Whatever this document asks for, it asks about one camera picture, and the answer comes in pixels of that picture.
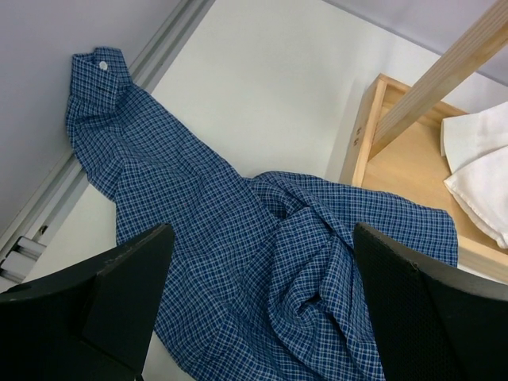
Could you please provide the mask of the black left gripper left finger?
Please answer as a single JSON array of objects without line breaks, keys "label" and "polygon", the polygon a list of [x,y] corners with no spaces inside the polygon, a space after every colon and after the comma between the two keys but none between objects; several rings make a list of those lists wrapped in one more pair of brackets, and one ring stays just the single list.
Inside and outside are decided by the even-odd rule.
[{"label": "black left gripper left finger", "polygon": [[1,294],[3,380],[140,380],[174,232],[132,240]]}]

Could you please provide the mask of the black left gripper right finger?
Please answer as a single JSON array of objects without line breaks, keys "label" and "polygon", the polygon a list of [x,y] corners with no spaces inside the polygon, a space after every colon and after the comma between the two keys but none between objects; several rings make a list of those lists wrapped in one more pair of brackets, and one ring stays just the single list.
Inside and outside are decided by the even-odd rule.
[{"label": "black left gripper right finger", "polygon": [[371,326],[388,380],[505,380],[507,286],[353,232]]}]

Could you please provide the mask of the blue checked shirt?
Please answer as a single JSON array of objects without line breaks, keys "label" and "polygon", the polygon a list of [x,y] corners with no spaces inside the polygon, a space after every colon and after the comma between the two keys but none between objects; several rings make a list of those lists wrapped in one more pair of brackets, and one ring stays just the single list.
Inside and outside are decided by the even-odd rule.
[{"label": "blue checked shirt", "polygon": [[281,171],[245,178],[131,79],[122,52],[75,54],[67,134],[116,206],[117,242],[169,224],[155,333],[196,380],[381,380],[354,227],[448,265],[448,213]]}]

